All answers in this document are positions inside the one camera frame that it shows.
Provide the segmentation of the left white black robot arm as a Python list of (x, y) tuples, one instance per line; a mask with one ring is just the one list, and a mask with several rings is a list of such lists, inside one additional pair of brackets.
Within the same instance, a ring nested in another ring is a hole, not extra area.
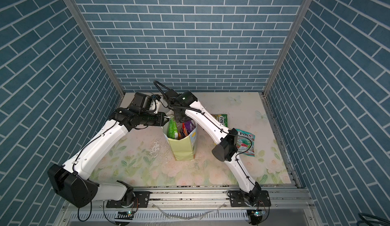
[(62, 165), (54, 164), (48, 170), (54, 192), (82, 208), (93, 201), (114, 201), (120, 207), (135, 204), (133, 187), (123, 181), (115, 184), (99, 184), (90, 180), (93, 170), (111, 148), (127, 133), (139, 125), (164, 126), (169, 121), (164, 112), (116, 109), (102, 129), (79, 152)]

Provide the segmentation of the teal Fox's candy packet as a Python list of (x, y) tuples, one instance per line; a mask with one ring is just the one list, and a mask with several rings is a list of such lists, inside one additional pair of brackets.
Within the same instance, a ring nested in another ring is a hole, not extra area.
[(238, 154), (244, 154), (247, 156), (255, 156), (255, 138), (252, 133), (237, 129), (237, 148)]

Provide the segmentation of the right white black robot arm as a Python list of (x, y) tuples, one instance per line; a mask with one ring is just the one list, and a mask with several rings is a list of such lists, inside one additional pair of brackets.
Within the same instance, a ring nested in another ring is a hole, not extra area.
[(168, 107), (180, 122), (193, 120), (212, 138), (216, 146), (212, 149), (214, 157), (224, 162), (238, 181), (243, 200), (251, 206), (259, 202), (262, 189), (249, 174), (238, 151), (238, 131), (219, 123), (190, 92), (177, 93), (169, 90), (165, 94)]

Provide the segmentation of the purple Fox's candy packet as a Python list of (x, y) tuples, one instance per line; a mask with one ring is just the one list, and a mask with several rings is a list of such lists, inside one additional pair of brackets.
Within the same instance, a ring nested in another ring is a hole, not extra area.
[(184, 126), (188, 134), (190, 134), (196, 128), (196, 125), (192, 120), (186, 121)]

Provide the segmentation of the red snack packet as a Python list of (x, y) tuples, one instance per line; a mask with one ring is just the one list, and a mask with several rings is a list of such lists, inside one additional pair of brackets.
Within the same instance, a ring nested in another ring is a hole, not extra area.
[(180, 139), (183, 139), (187, 137), (191, 132), (187, 129), (188, 124), (185, 122), (182, 124), (181, 131), (180, 131)]

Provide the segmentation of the floral paper gift bag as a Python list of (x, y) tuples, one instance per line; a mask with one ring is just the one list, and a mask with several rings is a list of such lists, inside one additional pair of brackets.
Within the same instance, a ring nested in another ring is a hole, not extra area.
[[(170, 120), (170, 118), (174, 118), (173, 111), (169, 111), (167, 114), (167, 117), (169, 118), (169, 120)], [(162, 128), (164, 136), (167, 139), (167, 141), (171, 147), (174, 158), (177, 161), (193, 160), (195, 158), (195, 153), (196, 153), (196, 139), (197, 139), (197, 134), (198, 134), (197, 124), (194, 122), (196, 125), (196, 128), (187, 137), (180, 139), (180, 131), (181, 131), (181, 127), (182, 127), (183, 123), (179, 123), (179, 122), (176, 122), (176, 123), (177, 123), (177, 127), (178, 127), (178, 132), (179, 132), (179, 138), (177, 140), (170, 139), (167, 137), (169, 122), (166, 123)]]

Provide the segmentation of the bright green snack packet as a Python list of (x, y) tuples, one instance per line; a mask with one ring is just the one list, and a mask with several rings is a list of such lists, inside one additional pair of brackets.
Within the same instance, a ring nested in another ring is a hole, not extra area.
[(170, 118), (169, 120), (167, 137), (174, 140), (179, 138), (178, 127), (174, 118)]

